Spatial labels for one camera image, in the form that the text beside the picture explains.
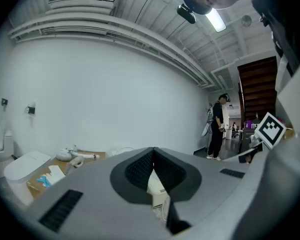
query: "purple object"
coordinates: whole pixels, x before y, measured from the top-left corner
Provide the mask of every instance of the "purple object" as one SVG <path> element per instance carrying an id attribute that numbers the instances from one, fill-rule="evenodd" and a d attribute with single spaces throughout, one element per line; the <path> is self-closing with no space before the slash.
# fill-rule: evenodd
<path id="1" fill-rule="evenodd" d="M 251 127 L 252 127 L 252 121 L 245 121 L 244 128 L 251 129 Z"/>

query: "fluorescent light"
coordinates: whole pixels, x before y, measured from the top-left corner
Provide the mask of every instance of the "fluorescent light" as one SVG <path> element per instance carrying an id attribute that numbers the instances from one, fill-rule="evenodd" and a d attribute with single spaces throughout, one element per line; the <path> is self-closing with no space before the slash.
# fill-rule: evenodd
<path id="1" fill-rule="evenodd" d="M 222 30 L 225 30 L 227 27 L 220 17 L 219 13 L 216 9 L 212 9 L 211 12 L 209 12 L 206 17 L 211 22 L 212 26 L 214 27 L 215 31 L 221 32 Z"/>

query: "white container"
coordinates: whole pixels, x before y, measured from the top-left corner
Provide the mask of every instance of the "white container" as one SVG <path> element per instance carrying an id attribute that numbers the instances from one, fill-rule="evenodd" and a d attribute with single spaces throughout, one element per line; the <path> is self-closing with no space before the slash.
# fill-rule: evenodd
<path id="1" fill-rule="evenodd" d="M 148 182 L 148 189 L 147 192 L 152 195 L 152 207 L 158 208 L 161 207 L 168 194 L 162 185 L 160 179 L 158 178 L 155 170 L 152 171 L 151 176 Z"/>
<path id="2" fill-rule="evenodd" d="M 27 181 L 50 159 L 49 155 L 32 151 L 13 161 L 4 169 L 4 176 L 12 192 L 26 206 L 34 200 L 27 187 Z"/>
<path id="3" fill-rule="evenodd" d="M 226 140 L 231 140 L 231 138 L 232 138 L 232 129 L 226 129 L 225 132 L 226 132 L 225 139 Z"/>

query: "person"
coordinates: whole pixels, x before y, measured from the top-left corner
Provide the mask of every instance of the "person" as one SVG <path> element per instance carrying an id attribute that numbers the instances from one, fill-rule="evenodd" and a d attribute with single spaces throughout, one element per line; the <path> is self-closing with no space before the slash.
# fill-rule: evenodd
<path id="1" fill-rule="evenodd" d="M 221 149 L 222 140 L 224 136 L 224 127 L 221 124 L 224 123 L 224 116 L 222 113 L 222 105 L 227 103 L 227 96 L 221 95 L 218 101 L 213 106 L 213 118 L 211 123 L 212 138 L 208 150 L 208 159 L 216 159 L 221 161 L 219 157 L 219 151 Z"/>
<path id="2" fill-rule="evenodd" d="M 231 135 L 231 137 L 232 137 L 232 138 L 235 138 L 235 137 L 236 137 L 236 132 L 237 132 L 237 125 L 236 125 L 236 122 L 233 122 L 231 128 L 232 128 L 232 135 Z"/>
<path id="3" fill-rule="evenodd" d="M 235 131 L 235 132 L 237 131 L 237 125 L 236 125 L 236 122 L 233 122 L 232 130 Z"/>
<path id="4" fill-rule="evenodd" d="M 194 13 L 208 14 L 212 8 L 225 9 L 239 0 L 184 0 Z M 292 76 L 300 65 L 300 0 L 251 0 L 260 22 L 270 26 L 275 49 L 288 60 Z"/>

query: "person's arm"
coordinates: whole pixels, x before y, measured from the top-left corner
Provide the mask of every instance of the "person's arm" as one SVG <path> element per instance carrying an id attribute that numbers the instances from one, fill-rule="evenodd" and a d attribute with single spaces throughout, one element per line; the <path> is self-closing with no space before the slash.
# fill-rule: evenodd
<path id="1" fill-rule="evenodd" d="M 221 127 L 221 122 L 220 122 L 220 119 L 219 119 L 219 117 L 215 117 L 215 120 L 216 120 L 216 122 L 217 122 L 217 124 L 218 124 L 218 127 L 220 128 Z"/>

